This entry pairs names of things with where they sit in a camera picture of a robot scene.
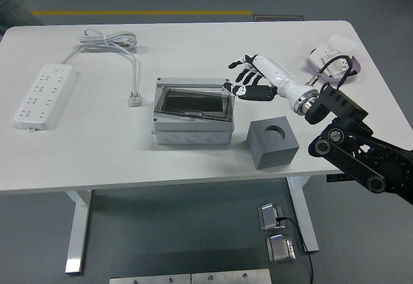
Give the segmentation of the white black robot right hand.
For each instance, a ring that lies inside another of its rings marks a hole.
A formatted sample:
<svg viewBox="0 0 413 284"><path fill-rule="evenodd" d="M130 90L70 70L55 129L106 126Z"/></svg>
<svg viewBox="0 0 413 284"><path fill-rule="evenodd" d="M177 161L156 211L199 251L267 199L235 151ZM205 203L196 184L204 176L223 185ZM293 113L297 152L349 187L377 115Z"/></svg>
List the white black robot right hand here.
<svg viewBox="0 0 413 284"><path fill-rule="evenodd" d="M228 67L233 69L244 65L234 84L223 87L236 97L247 101L271 101L276 95L288 100L290 108L298 115L304 115L319 95L318 91L296 80L282 66L262 56L245 55Z"/></svg>

